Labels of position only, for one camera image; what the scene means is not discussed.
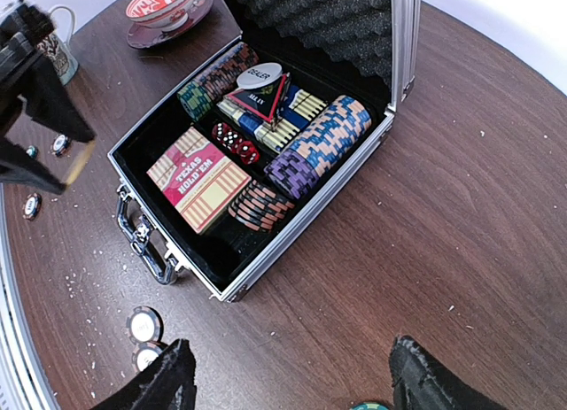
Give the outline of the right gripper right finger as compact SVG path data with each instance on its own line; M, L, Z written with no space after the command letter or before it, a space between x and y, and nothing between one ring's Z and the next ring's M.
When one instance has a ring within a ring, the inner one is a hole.
M413 337L396 337L389 356L395 409L502 409L462 381Z

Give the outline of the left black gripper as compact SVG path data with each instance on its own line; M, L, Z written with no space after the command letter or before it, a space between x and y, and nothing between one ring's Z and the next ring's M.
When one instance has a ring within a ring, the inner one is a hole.
M37 45L54 31L49 17L17 0L1 16L1 123L4 129L24 112L34 122L80 143L96 138L75 108L53 64ZM26 185L61 195L69 182L1 138L1 183Z

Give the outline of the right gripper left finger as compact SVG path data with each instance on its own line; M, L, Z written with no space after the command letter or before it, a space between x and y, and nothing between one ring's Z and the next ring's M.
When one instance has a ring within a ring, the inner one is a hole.
M94 409L194 410L196 359L188 339L176 339L145 370Z

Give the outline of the red Texas Hold'em card box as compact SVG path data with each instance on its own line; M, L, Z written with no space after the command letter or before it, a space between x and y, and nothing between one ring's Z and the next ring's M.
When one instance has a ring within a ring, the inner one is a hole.
M211 227L252 179L194 127L146 173L197 234Z

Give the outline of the aluminium poker case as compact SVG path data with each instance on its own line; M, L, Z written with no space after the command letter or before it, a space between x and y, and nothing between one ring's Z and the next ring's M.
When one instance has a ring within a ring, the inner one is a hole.
M235 38L109 151L117 221L160 284L244 295L387 137L420 0L221 0Z

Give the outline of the red die front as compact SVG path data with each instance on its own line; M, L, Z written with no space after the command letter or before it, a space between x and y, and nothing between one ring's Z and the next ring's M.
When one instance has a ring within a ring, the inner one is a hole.
M254 143L248 140L241 142L237 146L237 155L247 166L257 163L260 159L260 152Z

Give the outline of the yellow round button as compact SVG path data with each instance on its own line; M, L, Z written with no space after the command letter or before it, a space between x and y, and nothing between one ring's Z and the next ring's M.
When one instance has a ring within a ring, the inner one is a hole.
M67 170L63 180L64 185L68 188L80 176L82 170L88 164L96 147L96 140L93 139L85 144L84 149L76 156L71 166Z

